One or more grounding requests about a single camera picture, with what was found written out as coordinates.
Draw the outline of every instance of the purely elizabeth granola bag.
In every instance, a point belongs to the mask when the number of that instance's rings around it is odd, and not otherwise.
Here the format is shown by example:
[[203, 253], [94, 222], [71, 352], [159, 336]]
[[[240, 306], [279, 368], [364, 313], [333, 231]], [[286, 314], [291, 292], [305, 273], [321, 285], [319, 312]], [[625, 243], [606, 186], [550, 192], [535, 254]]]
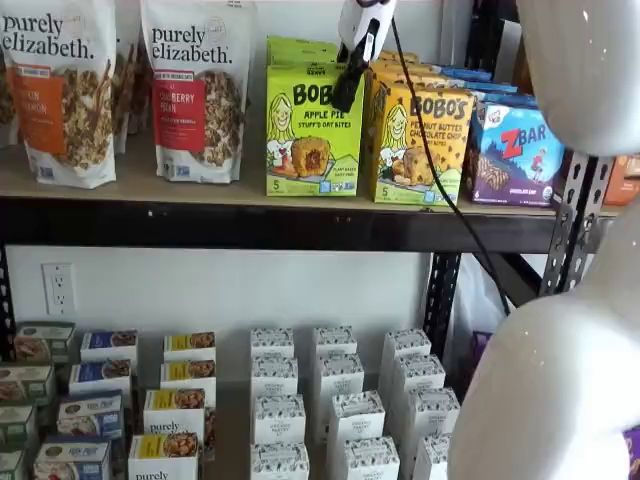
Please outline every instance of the purely elizabeth granola bag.
[[0, 0], [0, 43], [37, 180], [114, 181], [113, 0]]
[[254, 8], [237, 0], [142, 0], [158, 175], [239, 178]]

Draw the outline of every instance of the bobo's box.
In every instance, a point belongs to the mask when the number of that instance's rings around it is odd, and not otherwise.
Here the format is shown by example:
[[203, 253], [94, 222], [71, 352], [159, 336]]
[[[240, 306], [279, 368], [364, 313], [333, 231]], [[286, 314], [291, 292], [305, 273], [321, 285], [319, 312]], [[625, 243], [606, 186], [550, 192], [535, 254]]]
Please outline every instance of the bobo's box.
[[433, 178], [418, 124], [421, 113], [440, 183], [456, 203], [474, 98], [465, 90], [383, 84], [372, 100], [375, 126], [370, 168], [379, 203], [446, 205]]
[[536, 108], [478, 102], [467, 186], [478, 203], [548, 206], [564, 146]]
[[344, 68], [267, 68], [267, 195], [356, 194], [364, 82], [350, 113], [333, 108], [333, 87]]

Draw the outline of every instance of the cartoon woman illustration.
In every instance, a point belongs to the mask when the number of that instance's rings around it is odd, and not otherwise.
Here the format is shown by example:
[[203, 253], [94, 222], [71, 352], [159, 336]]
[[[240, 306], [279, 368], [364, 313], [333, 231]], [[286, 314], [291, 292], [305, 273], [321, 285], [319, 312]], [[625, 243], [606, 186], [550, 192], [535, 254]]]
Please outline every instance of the cartoon woman illustration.
[[291, 127], [291, 100], [279, 93], [269, 106], [269, 124], [267, 125], [267, 159], [272, 171], [295, 175], [291, 162], [291, 145], [295, 134]]
[[388, 169], [393, 162], [402, 160], [407, 151], [405, 134], [407, 130], [407, 111], [400, 105], [394, 105], [385, 120], [384, 138], [380, 149], [380, 168]]

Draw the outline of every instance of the red label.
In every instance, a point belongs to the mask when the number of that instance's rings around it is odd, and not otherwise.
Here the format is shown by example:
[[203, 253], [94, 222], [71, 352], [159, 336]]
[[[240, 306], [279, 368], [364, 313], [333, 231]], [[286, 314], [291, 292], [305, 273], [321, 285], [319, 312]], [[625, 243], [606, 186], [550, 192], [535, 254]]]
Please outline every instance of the red label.
[[191, 72], [156, 71], [153, 125], [156, 145], [173, 150], [204, 150], [204, 82]]

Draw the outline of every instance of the orange box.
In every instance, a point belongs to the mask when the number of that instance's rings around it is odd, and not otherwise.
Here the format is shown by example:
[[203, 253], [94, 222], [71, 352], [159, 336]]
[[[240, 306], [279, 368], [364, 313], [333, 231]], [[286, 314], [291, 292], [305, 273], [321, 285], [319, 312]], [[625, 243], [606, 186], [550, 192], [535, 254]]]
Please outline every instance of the orange box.
[[640, 154], [616, 157], [605, 205], [627, 205], [640, 191]]

